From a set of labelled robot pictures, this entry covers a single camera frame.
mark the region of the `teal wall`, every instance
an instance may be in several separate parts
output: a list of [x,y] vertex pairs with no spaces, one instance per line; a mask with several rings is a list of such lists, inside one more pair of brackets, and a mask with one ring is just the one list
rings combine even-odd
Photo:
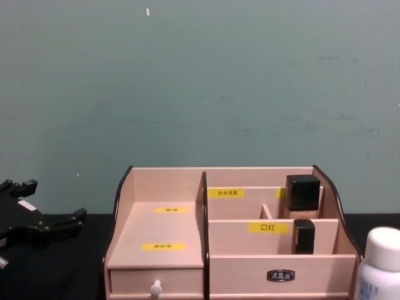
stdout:
[[130,164],[317,164],[400,210],[400,1],[2,0],[0,105],[47,213],[111,212]]

